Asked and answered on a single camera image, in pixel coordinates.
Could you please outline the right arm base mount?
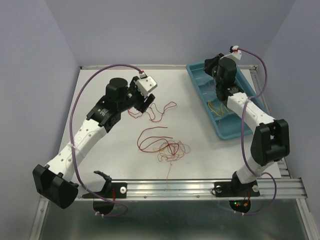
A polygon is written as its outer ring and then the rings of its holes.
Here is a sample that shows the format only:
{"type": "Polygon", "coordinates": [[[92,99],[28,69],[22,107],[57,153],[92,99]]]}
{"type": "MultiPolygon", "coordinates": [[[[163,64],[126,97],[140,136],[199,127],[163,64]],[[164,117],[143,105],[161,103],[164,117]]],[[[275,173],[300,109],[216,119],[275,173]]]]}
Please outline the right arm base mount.
{"type": "Polygon", "coordinates": [[[211,194],[217,198],[240,198],[247,194],[250,194],[251,197],[259,197],[260,191],[259,189],[254,190],[254,186],[258,186],[256,180],[249,183],[241,183],[236,172],[234,172],[231,180],[215,182],[211,194]]]}

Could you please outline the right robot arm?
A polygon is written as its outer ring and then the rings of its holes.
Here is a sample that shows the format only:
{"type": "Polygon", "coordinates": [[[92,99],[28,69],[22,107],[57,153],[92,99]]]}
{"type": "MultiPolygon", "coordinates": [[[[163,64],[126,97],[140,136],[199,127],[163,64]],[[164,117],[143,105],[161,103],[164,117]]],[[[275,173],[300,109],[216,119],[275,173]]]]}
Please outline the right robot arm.
{"type": "Polygon", "coordinates": [[[213,193],[217,197],[241,197],[253,192],[257,178],[274,162],[290,153],[289,124],[284,119],[275,119],[261,110],[253,97],[236,83],[236,52],[222,53],[204,61],[204,72],[213,77],[216,96],[220,102],[241,118],[241,126],[253,132],[250,156],[241,151],[244,165],[232,175],[231,181],[217,182],[213,193]]]}

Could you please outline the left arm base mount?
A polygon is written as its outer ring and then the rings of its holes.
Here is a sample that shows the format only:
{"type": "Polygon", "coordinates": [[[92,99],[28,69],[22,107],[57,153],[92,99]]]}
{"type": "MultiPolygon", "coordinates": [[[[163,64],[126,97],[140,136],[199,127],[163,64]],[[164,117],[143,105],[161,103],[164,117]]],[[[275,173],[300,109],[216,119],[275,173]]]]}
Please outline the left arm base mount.
{"type": "Polygon", "coordinates": [[[94,194],[88,192],[82,195],[83,199],[125,199],[127,197],[128,184],[126,182],[116,182],[100,170],[95,170],[94,174],[103,178],[103,186],[99,187],[94,194]]]}

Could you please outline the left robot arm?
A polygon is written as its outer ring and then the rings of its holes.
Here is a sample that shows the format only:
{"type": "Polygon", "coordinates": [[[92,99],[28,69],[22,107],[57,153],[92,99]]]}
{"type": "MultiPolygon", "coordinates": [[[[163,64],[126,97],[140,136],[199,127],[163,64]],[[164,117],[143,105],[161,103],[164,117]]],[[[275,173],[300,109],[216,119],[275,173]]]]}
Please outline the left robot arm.
{"type": "Polygon", "coordinates": [[[80,129],[72,134],[69,143],[46,165],[40,164],[32,171],[36,191],[61,209],[68,208],[78,195],[78,184],[71,181],[75,163],[80,163],[94,145],[121,119],[121,114],[131,108],[144,113],[155,96],[158,86],[151,77],[112,78],[105,94],[86,115],[80,129]]]}

